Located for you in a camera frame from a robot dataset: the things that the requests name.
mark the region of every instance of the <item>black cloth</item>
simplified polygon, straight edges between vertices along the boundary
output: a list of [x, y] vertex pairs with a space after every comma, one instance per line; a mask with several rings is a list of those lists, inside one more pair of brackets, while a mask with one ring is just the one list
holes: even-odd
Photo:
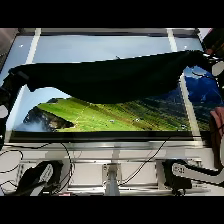
[[73, 97], [101, 104], [123, 103], [167, 93], [187, 66], [206, 65], [202, 52], [181, 51], [82, 63], [39, 63], [9, 70], [29, 77], [31, 91], [55, 87]]

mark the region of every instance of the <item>screen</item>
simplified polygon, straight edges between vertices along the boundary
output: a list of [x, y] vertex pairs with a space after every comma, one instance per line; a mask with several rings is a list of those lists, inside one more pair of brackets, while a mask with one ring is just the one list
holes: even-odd
[[[10, 68], [26, 63], [32, 39], [29, 36], [16, 38], [0, 81]], [[178, 51], [202, 50], [196, 38], [175, 38], [175, 42]], [[172, 50], [168, 37], [41, 36], [32, 63], [102, 61], [169, 52]], [[193, 71], [206, 73], [198, 67]], [[217, 85], [213, 80], [195, 76], [190, 68], [184, 70], [184, 77], [187, 102], [180, 85], [163, 95], [121, 104], [91, 104], [55, 88], [30, 92], [25, 86], [18, 97], [19, 106], [10, 113], [6, 128], [20, 132], [190, 131], [192, 127], [186, 111], [186, 104], [190, 103], [200, 130], [209, 130], [210, 111], [222, 104]]]

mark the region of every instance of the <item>white circular cap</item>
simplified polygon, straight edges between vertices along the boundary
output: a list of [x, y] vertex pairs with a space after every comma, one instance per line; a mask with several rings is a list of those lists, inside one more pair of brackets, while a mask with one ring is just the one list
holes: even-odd
[[224, 62], [220, 61], [212, 66], [212, 75], [218, 76], [224, 70]]
[[4, 105], [0, 106], [0, 118], [4, 118], [8, 116], [8, 110]]

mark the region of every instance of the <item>sky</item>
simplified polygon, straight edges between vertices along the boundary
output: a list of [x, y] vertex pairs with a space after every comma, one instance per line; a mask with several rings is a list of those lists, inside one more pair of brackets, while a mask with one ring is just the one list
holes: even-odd
[[[7, 76], [10, 68], [25, 64], [32, 36], [19, 36], [16, 38], [6, 63], [0, 74], [0, 84]], [[178, 51], [202, 50], [198, 39], [175, 38]], [[171, 52], [167, 37], [143, 37], [143, 36], [41, 36], [33, 63], [63, 63], [99, 61], [107, 59], [131, 58], [143, 55], [155, 55]], [[16, 114], [15, 122], [12, 122], [11, 114], [6, 124], [7, 130], [12, 130], [20, 125], [29, 110], [39, 103], [44, 103], [51, 98], [67, 98], [69, 95], [55, 88], [43, 88], [30, 92], [27, 87]]]

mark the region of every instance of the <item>television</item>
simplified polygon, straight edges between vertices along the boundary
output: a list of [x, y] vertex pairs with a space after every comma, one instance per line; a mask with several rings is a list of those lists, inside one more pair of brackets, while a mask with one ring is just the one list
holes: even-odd
[[[35, 49], [32, 48], [36, 38]], [[195, 35], [177, 36], [177, 51], [201, 50]], [[133, 58], [172, 52], [168, 35], [19, 35], [16, 37], [0, 74], [0, 85], [10, 68], [27, 63], [77, 63]], [[194, 72], [206, 71], [195, 67]], [[120, 104], [92, 104], [52, 88], [20, 91], [6, 124], [9, 142], [93, 142], [192, 140], [194, 128], [206, 136], [210, 111], [222, 105], [214, 80], [184, 70], [182, 84], [166, 94]], [[192, 125], [189, 111], [196, 117]]]

